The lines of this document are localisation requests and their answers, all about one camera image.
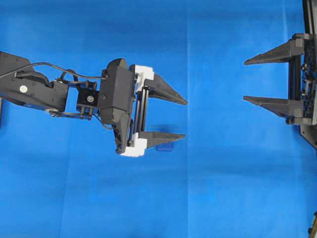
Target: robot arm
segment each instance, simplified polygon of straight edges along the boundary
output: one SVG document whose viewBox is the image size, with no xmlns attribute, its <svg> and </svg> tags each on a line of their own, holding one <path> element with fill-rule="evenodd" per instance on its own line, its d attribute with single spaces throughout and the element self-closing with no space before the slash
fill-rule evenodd
<svg viewBox="0 0 317 238">
<path fill-rule="evenodd" d="M 45 75 L 34 71 L 33 66 L 37 65 L 54 67 L 63 74 L 50 82 Z M 67 73 L 74 76 L 74 81 L 64 80 Z M 99 91 L 97 83 L 89 79 L 101 80 Z M 78 113 L 65 112 L 69 87 L 78 90 Z M 0 97 L 19 106 L 46 111 L 57 118 L 91 120 L 96 116 L 106 129 L 113 130 L 116 152 L 124 156 L 142 156 L 149 147 L 185 137 L 145 131 L 148 98 L 182 105 L 187 101 L 152 68 L 139 65 L 128 68 L 124 59 L 110 62 L 101 77 L 88 77 L 49 63 L 30 64 L 25 58 L 0 52 Z"/>
</svg>

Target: blue background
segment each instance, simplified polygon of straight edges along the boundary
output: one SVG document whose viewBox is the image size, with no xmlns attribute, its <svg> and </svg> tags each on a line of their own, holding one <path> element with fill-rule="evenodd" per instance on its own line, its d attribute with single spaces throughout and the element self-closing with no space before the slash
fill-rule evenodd
<svg viewBox="0 0 317 238">
<path fill-rule="evenodd" d="M 150 100 L 147 130 L 187 137 L 140 158 L 116 155 L 95 119 L 5 102 L 0 237 L 307 237 L 316 152 L 296 127 L 242 100 L 287 97 L 286 64 L 243 61 L 304 32 L 300 0 L 10 0 L 0 12 L 1 51 L 87 75 L 123 57 L 189 101 Z M 72 90 L 69 111 L 75 102 Z"/>
</svg>

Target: blue surface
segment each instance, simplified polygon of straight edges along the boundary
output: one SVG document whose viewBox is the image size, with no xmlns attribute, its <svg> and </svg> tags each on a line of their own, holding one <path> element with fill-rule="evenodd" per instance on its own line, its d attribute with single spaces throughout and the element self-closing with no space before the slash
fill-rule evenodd
<svg viewBox="0 0 317 238">
<path fill-rule="evenodd" d="M 115 155 L 96 120 L 5 102 L 0 237 L 307 237 L 316 152 L 296 127 L 242 101 L 286 98 L 287 65 L 243 61 L 304 31 L 301 1 L 10 0 L 0 10 L 2 51 L 88 75 L 123 57 L 189 101 L 150 100 L 147 129 L 187 137 L 140 158 Z M 75 102 L 72 91 L 69 111 Z"/>
</svg>

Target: screw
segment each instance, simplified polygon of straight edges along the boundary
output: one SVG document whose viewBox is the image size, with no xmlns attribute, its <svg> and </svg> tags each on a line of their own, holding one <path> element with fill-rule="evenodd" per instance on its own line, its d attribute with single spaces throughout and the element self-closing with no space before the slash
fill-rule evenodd
<svg viewBox="0 0 317 238">
<path fill-rule="evenodd" d="M 28 87 L 27 87 L 27 86 L 22 85 L 22 86 L 20 87 L 20 92 L 21 92 L 21 93 L 26 93 L 27 91 L 28 91 Z"/>
<path fill-rule="evenodd" d="M 87 97 L 87 101 L 88 101 L 89 103 L 92 103 L 94 100 L 95 100 L 95 99 L 94 99 L 93 96 L 88 96 L 88 97 Z"/>
</svg>

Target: small blue object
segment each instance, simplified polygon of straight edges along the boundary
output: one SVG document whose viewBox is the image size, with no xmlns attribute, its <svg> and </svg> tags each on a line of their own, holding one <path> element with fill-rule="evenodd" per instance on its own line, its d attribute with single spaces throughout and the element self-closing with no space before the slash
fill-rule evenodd
<svg viewBox="0 0 317 238">
<path fill-rule="evenodd" d="M 157 145 L 156 147 L 157 151 L 173 151 L 174 150 L 174 143 L 165 143 L 161 145 Z"/>
</svg>

